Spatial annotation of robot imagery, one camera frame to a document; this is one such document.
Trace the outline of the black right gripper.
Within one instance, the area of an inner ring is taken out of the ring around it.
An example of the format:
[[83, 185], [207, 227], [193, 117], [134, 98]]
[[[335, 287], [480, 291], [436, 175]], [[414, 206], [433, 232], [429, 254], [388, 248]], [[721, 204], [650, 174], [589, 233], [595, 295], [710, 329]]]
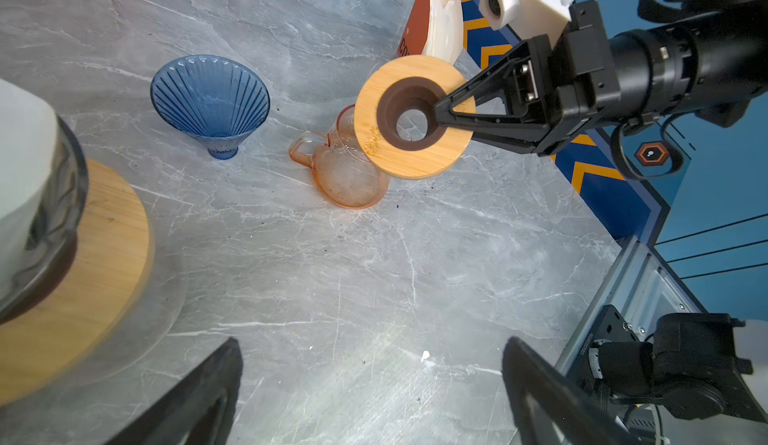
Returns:
[[[519, 154], [551, 155], [597, 126], [621, 100], [618, 73], [596, 0], [570, 7], [556, 45], [545, 35], [515, 45], [434, 106], [437, 121]], [[503, 114], [460, 112], [499, 98]]]

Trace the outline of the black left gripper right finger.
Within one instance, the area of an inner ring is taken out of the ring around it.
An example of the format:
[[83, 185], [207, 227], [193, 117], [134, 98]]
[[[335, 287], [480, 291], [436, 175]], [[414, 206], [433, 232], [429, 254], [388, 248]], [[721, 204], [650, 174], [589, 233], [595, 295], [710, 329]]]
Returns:
[[521, 338], [508, 340], [501, 372], [521, 443], [639, 442]]

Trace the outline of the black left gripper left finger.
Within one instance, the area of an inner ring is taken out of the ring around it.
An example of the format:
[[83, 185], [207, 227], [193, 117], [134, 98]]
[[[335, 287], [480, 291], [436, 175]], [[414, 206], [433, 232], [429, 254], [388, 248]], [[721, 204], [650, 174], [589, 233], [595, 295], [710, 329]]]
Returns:
[[225, 444], [243, 372], [238, 341], [230, 337], [110, 444]]

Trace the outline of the wooden dripper ring stand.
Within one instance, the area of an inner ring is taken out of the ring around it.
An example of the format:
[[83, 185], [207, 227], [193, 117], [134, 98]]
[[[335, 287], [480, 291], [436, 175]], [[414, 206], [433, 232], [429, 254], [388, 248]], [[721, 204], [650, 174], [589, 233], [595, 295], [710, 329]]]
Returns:
[[154, 261], [153, 230], [131, 185], [87, 162], [89, 190], [74, 261], [58, 286], [1, 326], [1, 402], [48, 385], [103, 342], [143, 292]]

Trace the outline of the blue glass ribbed dripper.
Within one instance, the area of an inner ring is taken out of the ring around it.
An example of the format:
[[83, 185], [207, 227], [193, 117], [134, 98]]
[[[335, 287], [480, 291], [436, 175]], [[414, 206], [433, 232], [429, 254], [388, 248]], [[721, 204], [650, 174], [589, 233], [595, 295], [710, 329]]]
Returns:
[[150, 85], [160, 117], [202, 144], [219, 160], [234, 157], [240, 144], [267, 119], [271, 97], [248, 67], [217, 55], [190, 55], [161, 67]]

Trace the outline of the white paper coffee filter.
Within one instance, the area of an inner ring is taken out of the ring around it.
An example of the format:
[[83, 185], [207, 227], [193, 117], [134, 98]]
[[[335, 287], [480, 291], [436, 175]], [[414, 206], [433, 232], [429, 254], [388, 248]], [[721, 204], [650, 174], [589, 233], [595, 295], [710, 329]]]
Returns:
[[42, 98], [1, 82], [1, 293], [12, 286], [52, 172], [56, 112]]

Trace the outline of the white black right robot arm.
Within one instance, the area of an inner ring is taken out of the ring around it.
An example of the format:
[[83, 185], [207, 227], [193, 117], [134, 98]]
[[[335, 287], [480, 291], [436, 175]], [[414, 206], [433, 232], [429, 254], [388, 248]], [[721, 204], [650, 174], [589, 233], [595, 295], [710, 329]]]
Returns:
[[440, 125], [520, 154], [552, 156], [612, 128], [612, 160], [641, 172], [622, 140], [694, 114], [727, 128], [767, 90], [767, 0], [638, 0], [650, 29], [609, 36], [593, 0], [479, 0], [518, 43], [438, 101]]

